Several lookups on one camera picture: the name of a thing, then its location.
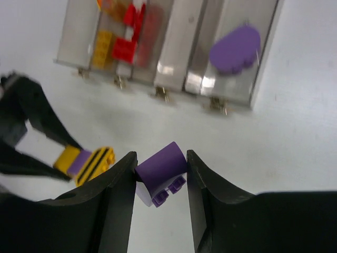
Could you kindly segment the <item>large red lego assembly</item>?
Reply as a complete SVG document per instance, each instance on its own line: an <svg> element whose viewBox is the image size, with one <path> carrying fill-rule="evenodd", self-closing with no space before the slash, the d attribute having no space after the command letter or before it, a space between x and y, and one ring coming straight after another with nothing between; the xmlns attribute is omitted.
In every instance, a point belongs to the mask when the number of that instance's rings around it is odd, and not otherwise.
<svg viewBox="0 0 337 253"><path fill-rule="evenodd" d="M123 36L118 36L112 49L112 58L133 64L146 11L146 1L130 1L122 21L126 28Z"/></svg>

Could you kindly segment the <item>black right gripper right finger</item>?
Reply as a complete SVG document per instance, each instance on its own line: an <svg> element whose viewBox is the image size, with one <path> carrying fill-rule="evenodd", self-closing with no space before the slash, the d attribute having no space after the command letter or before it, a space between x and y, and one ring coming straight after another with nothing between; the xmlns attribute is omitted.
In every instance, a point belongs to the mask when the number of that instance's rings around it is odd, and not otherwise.
<svg viewBox="0 0 337 253"><path fill-rule="evenodd" d="M336 252L336 192L249 193L187 152L196 252Z"/></svg>

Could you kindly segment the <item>yellow butterfly lego piece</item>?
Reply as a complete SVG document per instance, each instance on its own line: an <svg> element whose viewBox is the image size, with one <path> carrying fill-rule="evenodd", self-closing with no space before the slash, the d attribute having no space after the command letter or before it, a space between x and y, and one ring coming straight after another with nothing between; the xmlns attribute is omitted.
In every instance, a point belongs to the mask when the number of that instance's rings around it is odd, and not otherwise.
<svg viewBox="0 0 337 253"><path fill-rule="evenodd" d="M125 1L97 0L97 5L100 11L105 12L117 21L122 21L127 11L127 4Z"/></svg>

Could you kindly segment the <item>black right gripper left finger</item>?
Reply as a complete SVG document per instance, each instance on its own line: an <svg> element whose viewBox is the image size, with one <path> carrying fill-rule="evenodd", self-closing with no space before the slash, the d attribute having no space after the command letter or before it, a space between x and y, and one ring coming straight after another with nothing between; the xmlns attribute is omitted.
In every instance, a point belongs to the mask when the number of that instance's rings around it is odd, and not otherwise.
<svg viewBox="0 0 337 253"><path fill-rule="evenodd" d="M137 154L56 199L1 194L1 252L127 252Z"/></svg>

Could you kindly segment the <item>purple yellow lego figure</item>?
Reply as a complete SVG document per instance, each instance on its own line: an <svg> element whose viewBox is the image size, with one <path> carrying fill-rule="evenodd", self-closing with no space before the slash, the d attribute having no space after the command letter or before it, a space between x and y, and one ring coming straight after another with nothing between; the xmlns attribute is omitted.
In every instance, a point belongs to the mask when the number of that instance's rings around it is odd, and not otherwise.
<svg viewBox="0 0 337 253"><path fill-rule="evenodd" d="M102 147L91 152L68 145L53 167L69 176L79 187L109 170L114 163L112 147Z"/></svg>

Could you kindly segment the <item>purple curved lego brick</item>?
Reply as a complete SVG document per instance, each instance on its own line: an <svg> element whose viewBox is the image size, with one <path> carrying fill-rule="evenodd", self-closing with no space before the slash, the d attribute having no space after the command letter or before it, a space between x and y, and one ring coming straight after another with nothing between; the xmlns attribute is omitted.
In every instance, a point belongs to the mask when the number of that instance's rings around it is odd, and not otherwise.
<svg viewBox="0 0 337 253"><path fill-rule="evenodd" d="M177 143L171 142L135 168L136 194L148 207L158 208L182 189L186 172L186 158Z"/></svg>

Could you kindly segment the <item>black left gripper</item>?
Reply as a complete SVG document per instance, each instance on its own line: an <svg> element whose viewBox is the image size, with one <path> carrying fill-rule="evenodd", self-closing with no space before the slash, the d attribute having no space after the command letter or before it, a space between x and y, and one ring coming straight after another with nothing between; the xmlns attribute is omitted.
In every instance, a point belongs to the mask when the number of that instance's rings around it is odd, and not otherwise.
<svg viewBox="0 0 337 253"><path fill-rule="evenodd" d="M57 117L41 85L9 72L1 76L1 173L70 181L66 174L13 148L27 133L27 119L49 139L63 146L82 148Z"/></svg>

